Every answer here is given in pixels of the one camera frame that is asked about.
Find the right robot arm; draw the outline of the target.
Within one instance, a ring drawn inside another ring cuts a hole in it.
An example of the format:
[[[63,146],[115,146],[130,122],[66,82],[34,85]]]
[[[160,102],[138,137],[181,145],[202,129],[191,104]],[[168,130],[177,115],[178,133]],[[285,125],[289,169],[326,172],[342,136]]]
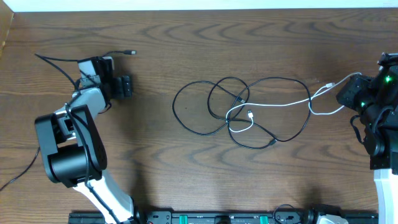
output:
[[[353,129],[369,154],[378,199],[379,223],[397,223],[397,54],[382,53],[378,75],[356,73],[338,92],[339,104],[356,111],[364,125],[362,138]]]

